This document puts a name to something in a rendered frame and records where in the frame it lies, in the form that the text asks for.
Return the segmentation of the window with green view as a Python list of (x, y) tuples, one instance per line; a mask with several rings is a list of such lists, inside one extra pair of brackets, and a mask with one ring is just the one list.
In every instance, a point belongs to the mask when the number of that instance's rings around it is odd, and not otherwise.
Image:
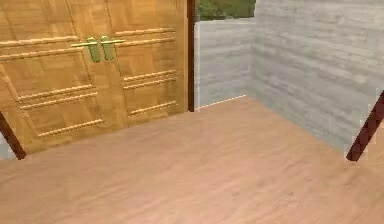
[(211, 21), (254, 16), (257, 0), (196, 0), (195, 20)]

